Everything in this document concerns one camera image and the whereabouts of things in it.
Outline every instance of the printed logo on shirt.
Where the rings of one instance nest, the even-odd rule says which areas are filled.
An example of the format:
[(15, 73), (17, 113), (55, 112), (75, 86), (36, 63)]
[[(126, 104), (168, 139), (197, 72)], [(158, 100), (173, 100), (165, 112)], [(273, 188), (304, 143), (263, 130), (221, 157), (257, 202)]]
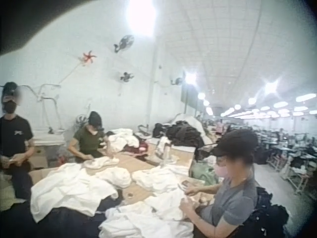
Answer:
[(14, 132), (14, 135), (22, 135), (22, 134), (23, 134), (23, 132), (20, 131), (20, 130), (16, 130), (16, 131)]

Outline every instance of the white wall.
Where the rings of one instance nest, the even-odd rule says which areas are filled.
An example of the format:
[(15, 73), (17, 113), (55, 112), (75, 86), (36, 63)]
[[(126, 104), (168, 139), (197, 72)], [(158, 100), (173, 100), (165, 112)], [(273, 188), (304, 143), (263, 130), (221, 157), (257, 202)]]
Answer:
[[(44, 83), (45, 96), (58, 96), (63, 127), (71, 128), (76, 116), (89, 110), (99, 112), (106, 130), (139, 124), (165, 122), (184, 112), (181, 88), (170, 86), (170, 78), (182, 75), (182, 68), (156, 38), (135, 35), (134, 45), (115, 54), (113, 44), (131, 32), (122, 1), (94, 1), (56, 19), (28, 44), (0, 57), (1, 85), (14, 81), (36, 90)], [(83, 53), (92, 50), (93, 64), (79, 65)], [(135, 77), (122, 83), (123, 72)], [(46, 103), (51, 124), (58, 127), (51, 102)], [(26, 88), (18, 113), (34, 129), (47, 127), (42, 104)]]
[(290, 134), (308, 133), (310, 136), (317, 135), (317, 118), (314, 115), (277, 119), (250, 119), (244, 120), (244, 123), (272, 130), (283, 128)]

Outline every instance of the pink face mask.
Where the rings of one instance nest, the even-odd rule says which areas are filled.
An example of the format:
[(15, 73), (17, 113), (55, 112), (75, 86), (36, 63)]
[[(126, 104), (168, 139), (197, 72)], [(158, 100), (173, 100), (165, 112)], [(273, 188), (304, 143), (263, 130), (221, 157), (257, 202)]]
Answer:
[(222, 177), (222, 178), (227, 177), (228, 171), (226, 166), (220, 167), (219, 165), (214, 165), (213, 168), (214, 168), (214, 172), (216, 173), (218, 177)]

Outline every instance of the concrete floor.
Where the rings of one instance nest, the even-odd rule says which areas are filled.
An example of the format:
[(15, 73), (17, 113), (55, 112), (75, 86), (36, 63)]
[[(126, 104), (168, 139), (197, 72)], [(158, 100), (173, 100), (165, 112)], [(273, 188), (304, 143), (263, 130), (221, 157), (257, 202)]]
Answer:
[(273, 194), (272, 204), (287, 209), (289, 220), (286, 229), (291, 236), (295, 236), (311, 214), (313, 200), (306, 195), (295, 195), (294, 187), (269, 165), (255, 164), (255, 178), (261, 187)]

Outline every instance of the gray t-shirt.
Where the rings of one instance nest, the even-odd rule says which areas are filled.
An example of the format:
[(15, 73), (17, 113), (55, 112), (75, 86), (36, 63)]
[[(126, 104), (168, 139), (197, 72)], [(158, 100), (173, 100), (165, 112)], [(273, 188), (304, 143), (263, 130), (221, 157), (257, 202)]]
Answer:
[(233, 226), (243, 224), (257, 204), (257, 188), (253, 172), (242, 184), (236, 187), (230, 187), (230, 184), (231, 180), (225, 178), (214, 196), (214, 203), (200, 212), (202, 219), (215, 227), (222, 217)]

